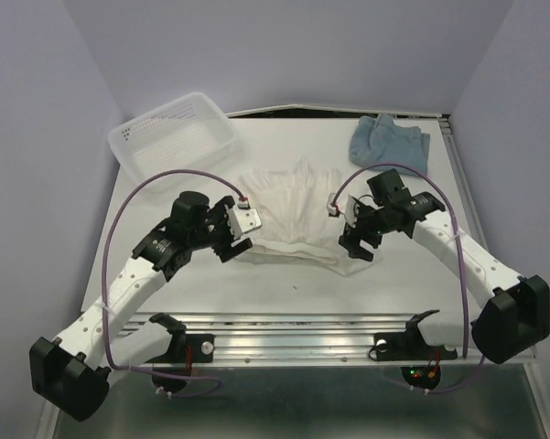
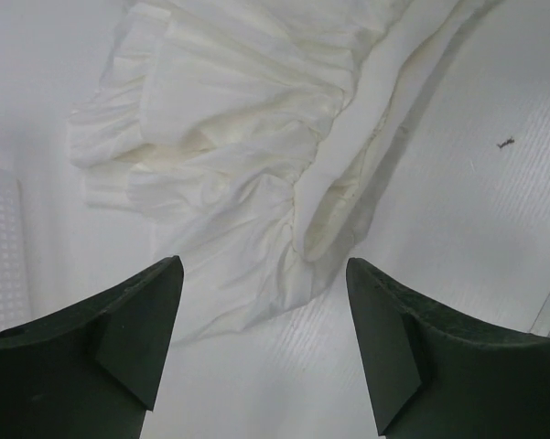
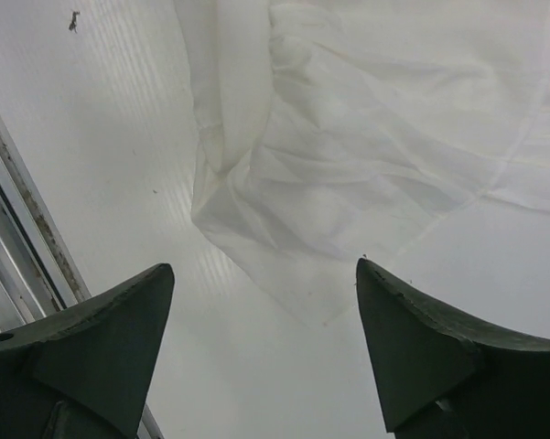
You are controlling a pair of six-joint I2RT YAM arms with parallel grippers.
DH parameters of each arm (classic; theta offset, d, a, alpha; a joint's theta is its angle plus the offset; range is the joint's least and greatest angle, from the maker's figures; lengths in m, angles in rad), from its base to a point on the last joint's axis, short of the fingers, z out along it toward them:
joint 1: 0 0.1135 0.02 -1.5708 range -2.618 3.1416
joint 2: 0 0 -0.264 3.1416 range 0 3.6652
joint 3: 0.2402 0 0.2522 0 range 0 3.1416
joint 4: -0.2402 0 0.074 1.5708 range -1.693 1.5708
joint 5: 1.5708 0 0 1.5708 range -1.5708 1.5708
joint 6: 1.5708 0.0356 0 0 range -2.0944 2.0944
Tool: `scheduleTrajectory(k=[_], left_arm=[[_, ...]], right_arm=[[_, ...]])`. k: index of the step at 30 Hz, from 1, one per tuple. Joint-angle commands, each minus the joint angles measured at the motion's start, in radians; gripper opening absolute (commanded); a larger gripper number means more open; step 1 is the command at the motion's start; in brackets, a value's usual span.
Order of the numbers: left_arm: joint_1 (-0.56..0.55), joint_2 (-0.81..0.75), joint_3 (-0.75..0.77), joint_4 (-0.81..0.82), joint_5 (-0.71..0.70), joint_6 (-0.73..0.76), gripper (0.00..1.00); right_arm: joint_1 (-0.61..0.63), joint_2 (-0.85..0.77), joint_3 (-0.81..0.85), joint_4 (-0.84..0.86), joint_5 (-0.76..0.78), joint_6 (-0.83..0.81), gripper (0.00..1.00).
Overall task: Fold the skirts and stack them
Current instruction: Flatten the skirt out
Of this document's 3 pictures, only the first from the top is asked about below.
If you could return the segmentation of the white skirt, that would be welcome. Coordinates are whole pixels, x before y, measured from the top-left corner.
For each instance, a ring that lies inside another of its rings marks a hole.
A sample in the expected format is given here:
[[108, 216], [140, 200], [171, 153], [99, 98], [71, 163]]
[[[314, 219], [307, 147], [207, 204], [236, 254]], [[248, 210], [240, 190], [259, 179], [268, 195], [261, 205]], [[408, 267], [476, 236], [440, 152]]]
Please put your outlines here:
[[254, 264], [318, 265], [342, 276], [379, 263], [380, 251], [366, 262], [352, 259], [339, 245], [344, 221], [330, 217], [326, 205], [342, 182], [339, 169], [317, 170], [306, 158], [290, 170], [255, 168], [240, 175], [239, 186], [263, 226], [252, 233], [252, 249], [238, 259]]

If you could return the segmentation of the light blue denim skirt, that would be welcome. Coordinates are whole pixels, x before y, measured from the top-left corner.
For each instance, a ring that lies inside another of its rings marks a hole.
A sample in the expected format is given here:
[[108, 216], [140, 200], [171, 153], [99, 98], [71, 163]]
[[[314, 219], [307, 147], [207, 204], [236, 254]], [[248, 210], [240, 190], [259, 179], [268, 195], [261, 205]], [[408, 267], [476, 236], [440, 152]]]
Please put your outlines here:
[[427, 176], [430, 140], [430, 134], [418, 126], [399, 126], [388, 114], [362, 116], [351, 137], [348, 155], [356, 166], [385, 169], [382, 164], [397, 164], [404, 166], [399, 169], [401, 173]]

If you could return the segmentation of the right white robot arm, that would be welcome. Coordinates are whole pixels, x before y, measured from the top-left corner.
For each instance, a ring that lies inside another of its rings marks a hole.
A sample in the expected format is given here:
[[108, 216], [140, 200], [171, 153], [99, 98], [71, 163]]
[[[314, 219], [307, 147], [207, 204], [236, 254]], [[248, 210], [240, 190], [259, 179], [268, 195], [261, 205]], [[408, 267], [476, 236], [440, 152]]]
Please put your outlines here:
[[378, 335], [371, 359], [426, 359], [459, 348], [502, 364], [549, 337], [548, 283], [523, 276], [480, 246], [460, 228], [443, 193], [412, 194], [396, 168], [367, 185], [371, 205], [354, 196], [340, 204], [339, 193], [327, 201], [328, 214], [345, 220], [339, 244], [349, 257], [371, 262], [385, 235], [402, 232], [458, 277], [462, 299], [460, 314], [428, 310], [407, 321], [404, 331]]

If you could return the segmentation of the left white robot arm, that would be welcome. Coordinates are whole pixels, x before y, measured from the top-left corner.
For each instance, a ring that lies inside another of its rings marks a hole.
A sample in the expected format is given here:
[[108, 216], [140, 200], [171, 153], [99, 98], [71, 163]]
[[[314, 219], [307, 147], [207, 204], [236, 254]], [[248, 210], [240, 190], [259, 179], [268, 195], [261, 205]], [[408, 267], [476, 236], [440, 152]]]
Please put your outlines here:
[[98, 299], [54, 338], [40, 337], [29, 350], [35, 393], [82, 422], [102, 406], [111, 387], [129, 371], [154, 375], [146, 362], [161, 356], [178, 359], [187, 352], [185, 326], [160, 313], [145, 328], [118, 335], [153, 294], [163, 289], [191, 260], [210, 249], [227, 262], [251, 249], [248, 233], [262, 221], [247, 199], [226, 196], [211, 204], [207, 196], [185, 191], [135, 246], [113, 281], [102, 273]]

